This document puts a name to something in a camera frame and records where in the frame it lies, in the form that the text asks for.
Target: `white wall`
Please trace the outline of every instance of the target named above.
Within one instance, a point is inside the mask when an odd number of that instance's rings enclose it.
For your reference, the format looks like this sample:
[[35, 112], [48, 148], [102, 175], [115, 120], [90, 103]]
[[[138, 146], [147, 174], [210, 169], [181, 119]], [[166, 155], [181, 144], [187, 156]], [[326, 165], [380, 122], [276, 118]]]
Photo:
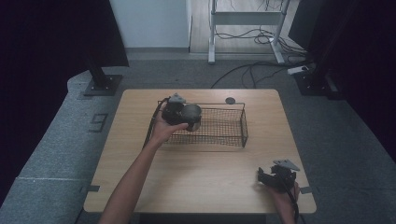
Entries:
[[188, 48], [190, 0], [110, 0], [125, 48]]

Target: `dark curtain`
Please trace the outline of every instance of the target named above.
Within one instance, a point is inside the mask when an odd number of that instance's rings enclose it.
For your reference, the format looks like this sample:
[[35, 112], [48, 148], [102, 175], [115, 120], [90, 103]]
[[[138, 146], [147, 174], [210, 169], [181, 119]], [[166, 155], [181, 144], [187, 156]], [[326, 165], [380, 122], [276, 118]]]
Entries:
[[360, 0], [332, 65], [339, 89], [396, 161], [395, 15], [389, 1]]
[[67, 80], [99, 66], [128, 66], [107, 0], [0, 3], [2, 202], [67, 94]]

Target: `gray carpet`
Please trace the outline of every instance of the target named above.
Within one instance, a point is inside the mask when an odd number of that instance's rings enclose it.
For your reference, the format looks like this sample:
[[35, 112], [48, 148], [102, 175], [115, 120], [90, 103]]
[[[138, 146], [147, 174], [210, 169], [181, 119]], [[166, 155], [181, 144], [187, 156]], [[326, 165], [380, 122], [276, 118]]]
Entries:
[[[206, 60], [133, 60], [131, 68], [104, 69], [109, 75], [123, 75], [112, 97], [81, 97], [90, 74], [71, 78], [62, 107], [1, 207], [0, 223], [96, 223], [100, 214], [80, 211], [122, 92], [209, 89], [236, 66], [255, 62], [217, 60], [209, 65]], [[256, 67], [255, 78], [278, 69]], [[243, 71], [231, 73], [215, 88], [243, 89]], [[249, 76], [244, 83], [253, 87]], [[396, 165], [347, 102], [302, 96], [285, 70], [261, 81], [257, 88], [278, 90], [285, 108], [318, 207], [315, 214], [304, 215], [307, 224], [396, 223]], [[108, 114], [98, 133], [90, 132], [100, 129], [92, 123], [95, 114]], [[280, 223], [277, 216], [266, 219]], [[255, 220], [260, 219], [246, 217], [246, 223], [258, 223]], [[139, 216], [132, 222], [139, 223]]]

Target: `white desk frame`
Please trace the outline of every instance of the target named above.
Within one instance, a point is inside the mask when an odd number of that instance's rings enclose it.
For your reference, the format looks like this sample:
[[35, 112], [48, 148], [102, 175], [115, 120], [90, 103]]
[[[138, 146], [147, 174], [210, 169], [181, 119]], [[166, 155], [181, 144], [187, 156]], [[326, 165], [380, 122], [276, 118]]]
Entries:
[[216, 2], [217, 0], [212, 0], [212, 9], [210, 11], [209, 63], [215, 63], [216, 25], [277, 25], [275, 36], [270, 38], [271, 48], [276, 56], [277, 62], [285, 62], [280, 52], [278, 40], [283, 22], [286, 18], [290, 0], [286, 0], [281, 11], [269, 12], [217, 12]]

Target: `human arm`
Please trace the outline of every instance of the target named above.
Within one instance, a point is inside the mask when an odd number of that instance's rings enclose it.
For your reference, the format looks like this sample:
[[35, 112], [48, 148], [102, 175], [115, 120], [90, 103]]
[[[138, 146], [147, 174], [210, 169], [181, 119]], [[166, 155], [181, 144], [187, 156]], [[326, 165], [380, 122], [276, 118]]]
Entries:
[[[268, 192], [271, 194], [276, 211], [280, 216], [283, 224], [295, 224], [294, 221], [294, 208], [291, 203], [288, 193], [280, 193], [275, 188], [266, 186]], [[300, 194], [300, 187], [297, 182], [294, 182], [294, 187], [290, 190], [291, 194], [294, 196], [296, 202], [298, 200], [298, 195]]]
[[172, 133], [188, 127], [187, 123], [169, 125], [163, 120], [161, 110], [154, 122], [151, 138], [114, 189], [99, 223], [128, 223], [157, 149]]

